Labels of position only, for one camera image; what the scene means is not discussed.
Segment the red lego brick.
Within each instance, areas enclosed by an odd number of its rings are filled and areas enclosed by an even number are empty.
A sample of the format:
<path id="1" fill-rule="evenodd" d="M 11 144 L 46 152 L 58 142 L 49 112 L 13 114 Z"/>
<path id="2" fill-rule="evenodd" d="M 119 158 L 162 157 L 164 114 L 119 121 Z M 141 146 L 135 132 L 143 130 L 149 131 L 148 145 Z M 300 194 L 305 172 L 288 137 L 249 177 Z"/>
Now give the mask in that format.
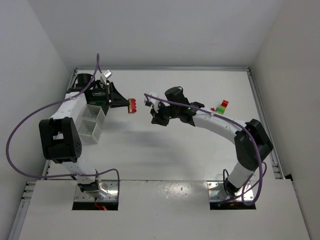
<path id="1" fill-rule="evenodd" d="M 137 112 L 137 101 L 135 98 L 128 99 L 128 113 L 135 114 Z"/>

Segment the red green yellow lego tower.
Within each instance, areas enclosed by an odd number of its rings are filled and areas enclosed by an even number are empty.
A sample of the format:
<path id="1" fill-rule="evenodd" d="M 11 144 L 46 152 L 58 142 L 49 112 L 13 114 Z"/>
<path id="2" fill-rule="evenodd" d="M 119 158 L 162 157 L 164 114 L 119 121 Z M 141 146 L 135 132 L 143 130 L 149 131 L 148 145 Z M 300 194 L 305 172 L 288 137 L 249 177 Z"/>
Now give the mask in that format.
<path id="1" fill-rule="evenodd" d="M 229 105 L 229 101 L 227 100 L 223 100 L 222 103 L 220 104 L 220 106 L 218 106 L 215 111 L 220 114 L 220 115 L 223 115 L 227 109 Z"/>

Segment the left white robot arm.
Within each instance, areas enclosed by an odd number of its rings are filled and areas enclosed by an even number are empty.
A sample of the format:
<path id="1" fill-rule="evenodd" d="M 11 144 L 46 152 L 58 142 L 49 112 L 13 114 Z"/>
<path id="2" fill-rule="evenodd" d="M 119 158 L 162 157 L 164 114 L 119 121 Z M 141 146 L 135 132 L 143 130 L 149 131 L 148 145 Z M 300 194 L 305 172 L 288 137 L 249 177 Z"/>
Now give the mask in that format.
<path id="1" fill-rule="evenodd" d="M 82 143 L 98 143 L 109 109 L 126 107 L 130 114 L 137 111 L 136 100 L 123 97 L 109 81 L 111 75 L 107 70 L 96 80 L 93 74 L 78 74 L 58 110 L 39 122 L 45 159 L 67 169 L 80 191 L 96 199 L 108 191 L 98 171 L 81 156 Z"/>

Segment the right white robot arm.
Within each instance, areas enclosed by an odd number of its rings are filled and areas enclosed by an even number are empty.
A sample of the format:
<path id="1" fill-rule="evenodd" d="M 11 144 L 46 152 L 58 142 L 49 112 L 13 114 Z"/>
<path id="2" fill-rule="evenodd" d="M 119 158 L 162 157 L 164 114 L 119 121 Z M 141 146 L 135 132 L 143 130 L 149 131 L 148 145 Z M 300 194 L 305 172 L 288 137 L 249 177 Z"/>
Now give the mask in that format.
<path id="1" fill-rule="evenodd" d="M 259 120 L 230 119 L 200 102 L 189 102 L 180 86 L 172 87 L 164 94 L 165 99 L 153 93 L 144 95 L 144 104 L 151 108 L 152 124 L 166 127 L 170 120 L 179 119 L 182 123 L 213 132 L 234 144 L 237 163 L 223 180 L 228 196 L 236 196 L 256 170 L 259 171 L 259 181 L 263 181 L 262 165 L 274 146 Z"/>

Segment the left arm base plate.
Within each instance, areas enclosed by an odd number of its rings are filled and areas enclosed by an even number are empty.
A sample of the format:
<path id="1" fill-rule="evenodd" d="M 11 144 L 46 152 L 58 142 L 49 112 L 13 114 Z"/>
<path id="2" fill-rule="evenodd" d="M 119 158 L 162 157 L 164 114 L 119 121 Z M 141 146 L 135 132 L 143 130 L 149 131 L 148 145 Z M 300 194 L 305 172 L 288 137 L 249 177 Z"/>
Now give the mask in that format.
<path id="1" fill-rule="evenodd" d="M 99 184 L 99 191 L 87 193 L 81 192 L 77 187 L 74 194 L 74 202 L 94 202 L 99 203 L 116 203 L 118 201 L 119 184 L 117 181 L 102 180 Z"/>

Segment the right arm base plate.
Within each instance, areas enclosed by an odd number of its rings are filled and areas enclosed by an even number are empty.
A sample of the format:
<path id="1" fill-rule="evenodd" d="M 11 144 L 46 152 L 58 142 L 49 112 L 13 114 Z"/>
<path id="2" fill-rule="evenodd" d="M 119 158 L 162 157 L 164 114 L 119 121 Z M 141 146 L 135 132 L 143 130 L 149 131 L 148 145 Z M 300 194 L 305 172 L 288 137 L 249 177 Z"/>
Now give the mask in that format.
<path id="1" fill-rule="evenodd" d="M 218 203 L 232 198 L 232 196 L 228 195 L 225 191 L 222 181 L 207 181 L 206 184 L 210 202 Z M 254 192 L 250 181 L 245 185 L 244 190 L 243 187 L 241 187 L 239 191 L 235 193 L 235 199 L 231 201 L 241 202 L 242 199 L 245 202 L 249 202 L 254 199 Z"/>

